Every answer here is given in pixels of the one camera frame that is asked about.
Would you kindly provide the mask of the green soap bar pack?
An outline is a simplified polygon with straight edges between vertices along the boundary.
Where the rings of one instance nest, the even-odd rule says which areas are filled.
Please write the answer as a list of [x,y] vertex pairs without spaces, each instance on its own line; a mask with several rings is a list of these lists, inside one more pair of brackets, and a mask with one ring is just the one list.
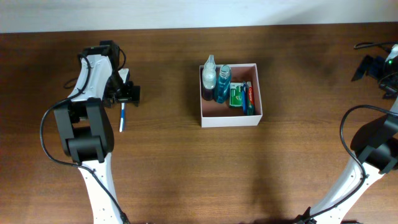
[[242,107],[242,83],[230,83],[229,106],[233,108]]

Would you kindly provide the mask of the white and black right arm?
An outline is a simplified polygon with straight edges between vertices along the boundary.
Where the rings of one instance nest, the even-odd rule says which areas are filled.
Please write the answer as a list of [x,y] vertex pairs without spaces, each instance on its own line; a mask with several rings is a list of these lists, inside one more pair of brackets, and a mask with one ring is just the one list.
[[[397,100],[397,42],[362,42],[354,49],[379,47],[387,57],[365,56],[352,79],[365,75],[377,80],[378,87],[385,92],[385,99]],[[377,106],[363,105],[382,116],[358,129],[351,144],[345,142],[343,128],[348,115],[356,110],[350,108],[340,123],[340,139],[350,159],[330,191],[314,207],[308,207],[298,215],[295,223],[344,223],[344,217],[365,191],[392,170],[397,170],[397,104],[389,110]]]

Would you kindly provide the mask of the blue and white toothbrush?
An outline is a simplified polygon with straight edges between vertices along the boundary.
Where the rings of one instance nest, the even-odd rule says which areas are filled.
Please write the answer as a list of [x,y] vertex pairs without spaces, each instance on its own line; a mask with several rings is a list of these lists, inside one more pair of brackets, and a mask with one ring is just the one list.
[[119,132],[122,133],[125,127],[125,103],[121,103],[121,115],[120,115],[120,124],[119,124]]

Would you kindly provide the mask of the teal mouthwash bottle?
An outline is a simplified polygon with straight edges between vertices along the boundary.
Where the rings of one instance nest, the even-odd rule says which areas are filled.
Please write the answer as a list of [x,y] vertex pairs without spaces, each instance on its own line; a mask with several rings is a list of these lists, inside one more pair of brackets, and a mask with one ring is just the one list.
[[229,94],[229,87],[232,78],[232,70],[229,65],[223,65],[220,68],[217,84],[216,84],[216,102],[224,103]]

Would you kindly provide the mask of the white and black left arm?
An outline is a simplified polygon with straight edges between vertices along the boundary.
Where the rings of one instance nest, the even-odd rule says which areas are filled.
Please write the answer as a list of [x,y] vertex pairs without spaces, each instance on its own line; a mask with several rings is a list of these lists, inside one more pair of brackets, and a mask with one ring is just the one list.
[[141,89],[130,81],[126,55],[112,40],[85,48],[78,59],[73,91],[53,107],[63,151],[81,172],[94,223],[129,223],[114,188],[114,133],[106,109],[115,103],[139,105]]

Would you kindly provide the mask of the red and green toothpaste tube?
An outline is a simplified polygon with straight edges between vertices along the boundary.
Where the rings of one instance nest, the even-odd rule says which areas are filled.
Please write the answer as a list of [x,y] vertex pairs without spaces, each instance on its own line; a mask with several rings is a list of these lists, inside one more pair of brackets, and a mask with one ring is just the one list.
[[246,83],[246,96],[247,96],[247,115],[251,116],[255,114],[255,109],[254,109],[254,92],[253,92],[253,87],[251,82]]

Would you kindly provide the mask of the blue disposable razor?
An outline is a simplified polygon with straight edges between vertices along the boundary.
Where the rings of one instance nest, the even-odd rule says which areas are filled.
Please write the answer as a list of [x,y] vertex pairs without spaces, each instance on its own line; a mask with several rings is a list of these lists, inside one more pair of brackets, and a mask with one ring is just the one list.
[[242,82],[242,107],[244,115],[247,115],[246,82]]

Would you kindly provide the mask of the clear foam soap pump bottle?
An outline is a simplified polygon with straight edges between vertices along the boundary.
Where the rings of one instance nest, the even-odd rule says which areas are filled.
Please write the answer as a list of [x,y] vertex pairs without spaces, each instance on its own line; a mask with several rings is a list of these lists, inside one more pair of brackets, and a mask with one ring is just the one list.
[[208,60],[204,64],[201,79],[201,96],[204,100],[211,101],[216,87],[216,63],[214,55],[209,55]]

